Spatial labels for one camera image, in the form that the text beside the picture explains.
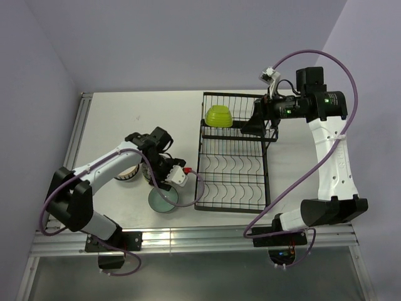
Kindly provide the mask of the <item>white bowl with striped outside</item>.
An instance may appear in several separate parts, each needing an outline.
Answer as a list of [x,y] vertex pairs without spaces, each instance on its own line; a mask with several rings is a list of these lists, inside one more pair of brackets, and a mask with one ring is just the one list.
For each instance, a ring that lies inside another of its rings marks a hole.
[[137,175],[139,167],[139,165],[129,167],[128,169],[115,176],[114,179],[118,181],[130,181]]

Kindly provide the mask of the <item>teal dashed ceramic bowl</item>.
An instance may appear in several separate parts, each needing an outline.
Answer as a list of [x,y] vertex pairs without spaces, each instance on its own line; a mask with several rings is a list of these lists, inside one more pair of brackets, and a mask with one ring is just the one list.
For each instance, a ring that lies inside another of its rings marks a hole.
[[168,191],[163,189],[161,191],[164,197],[169,199],[170,202],[167,202],[154,187],[149,192],[148,204],[157,213],[168,213],[176,207],[176,204],[179,202],[179,195],[177,190],[172,186]]

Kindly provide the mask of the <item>green square bowl white inside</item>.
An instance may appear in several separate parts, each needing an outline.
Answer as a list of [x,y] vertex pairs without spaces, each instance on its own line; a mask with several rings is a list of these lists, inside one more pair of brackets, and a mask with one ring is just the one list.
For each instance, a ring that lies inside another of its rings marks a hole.
[[213,105],[206,113],[206,125],[217,128],[229,128],[233,124],[231,111],[224,105]]

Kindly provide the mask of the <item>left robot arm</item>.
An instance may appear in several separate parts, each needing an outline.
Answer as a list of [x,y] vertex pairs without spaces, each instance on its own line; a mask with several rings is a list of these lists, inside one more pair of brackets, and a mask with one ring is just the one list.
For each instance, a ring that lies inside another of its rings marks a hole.
[[44,210],[70,231],[96,236],[107,250],[116,250],[122,242],[122,228],[94,210],[94,195],[123,171],[142,163],[148,166],[154,187],[166,190],[169,183],[184,186],[185,160],[164,154],[172,143],[170,134],[156,127],[149,134],[134,132],[126,136],[116,148],[89,164],[74,170],[59,168],[53,175]]

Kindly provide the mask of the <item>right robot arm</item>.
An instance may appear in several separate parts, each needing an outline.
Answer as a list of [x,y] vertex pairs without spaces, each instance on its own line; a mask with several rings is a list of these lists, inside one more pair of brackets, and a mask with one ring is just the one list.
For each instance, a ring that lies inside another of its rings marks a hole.
[[244,236],[248,237],[252,226],[314,172],[319,175],[318,197],[304,199],[298,208],[276,215],[271,229],[274,242],[283,245],[296,231],[347,223],[366,212],[368,201],[359,196],[350,167],[346,132],[355,113],[348,112],[344,94],[327,89],[320,66],[297,70],[296,89],[288,96],[278,93],[281,75],[273,67],[263,71],[260,79],[268,84],[268,92],[255,101],[253,115],[241,132],[257,135],[264,121],[278,125],[283,119],[305,119],[318,162],[252,220]]

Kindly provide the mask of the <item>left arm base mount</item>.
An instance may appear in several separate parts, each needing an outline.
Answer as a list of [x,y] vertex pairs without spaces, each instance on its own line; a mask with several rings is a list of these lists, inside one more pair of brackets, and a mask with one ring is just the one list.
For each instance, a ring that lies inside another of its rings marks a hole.
[[[98,254],[98,267],[101,272],[114,277],[131,275],[142,267],[142,260],[135,253],[142,249],[142,236],[141,231],[123,231],[119,238],[103,241],[94,235],[88,235],[84,251]],[[117,273],[130,256],[137,260],[137,266],[131,272]]]

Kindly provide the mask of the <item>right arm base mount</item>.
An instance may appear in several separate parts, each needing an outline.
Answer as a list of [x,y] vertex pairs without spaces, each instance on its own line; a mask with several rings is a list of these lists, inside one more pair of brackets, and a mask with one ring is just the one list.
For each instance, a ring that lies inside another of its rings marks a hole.
[[290,233],[274,235],[264,238],[253,238],[253,246],[256,248],[269,247],[270,260],[278,266],[288,266],[296,260],[295,247],[307,244],[304,233]]

